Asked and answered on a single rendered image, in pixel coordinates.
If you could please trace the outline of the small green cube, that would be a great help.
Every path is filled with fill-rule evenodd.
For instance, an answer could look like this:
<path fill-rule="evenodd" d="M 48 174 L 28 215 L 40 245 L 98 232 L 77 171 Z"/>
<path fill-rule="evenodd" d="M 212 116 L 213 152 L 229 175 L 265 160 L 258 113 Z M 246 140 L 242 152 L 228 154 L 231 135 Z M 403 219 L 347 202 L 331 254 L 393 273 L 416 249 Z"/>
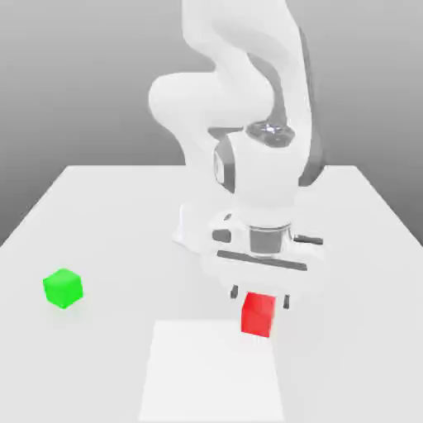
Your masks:
<path fill-rule="evenodd" d="M 59 269 L 43 279 L 46 299 L 66 309 L 83 297 L 81 277 L 69 269 Z"/>

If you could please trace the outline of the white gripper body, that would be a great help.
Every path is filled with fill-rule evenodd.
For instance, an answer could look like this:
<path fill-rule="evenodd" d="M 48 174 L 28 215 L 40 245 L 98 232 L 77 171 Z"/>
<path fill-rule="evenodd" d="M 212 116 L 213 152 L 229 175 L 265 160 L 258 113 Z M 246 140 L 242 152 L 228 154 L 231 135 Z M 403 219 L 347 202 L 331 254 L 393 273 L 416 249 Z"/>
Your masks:
<path fill-rule="evenodd" d="M 202 256 L 202 267 L 226 290 L 316 291 L 318 253 L 313 246 L 295 246 L 275 258 L 258 258 L 230 250 Z"/>

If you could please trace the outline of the small red cube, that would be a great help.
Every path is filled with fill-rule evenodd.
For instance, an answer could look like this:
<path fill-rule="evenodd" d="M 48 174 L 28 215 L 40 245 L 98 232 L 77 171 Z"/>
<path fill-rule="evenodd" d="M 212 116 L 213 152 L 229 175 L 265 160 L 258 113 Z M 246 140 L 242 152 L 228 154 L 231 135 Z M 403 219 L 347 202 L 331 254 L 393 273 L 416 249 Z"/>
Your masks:
<path fill-rule="evenodd" d="M 272 330 L 276 298 L 248 292 L 241 310 L 241 331 L 268 338 Z"/>

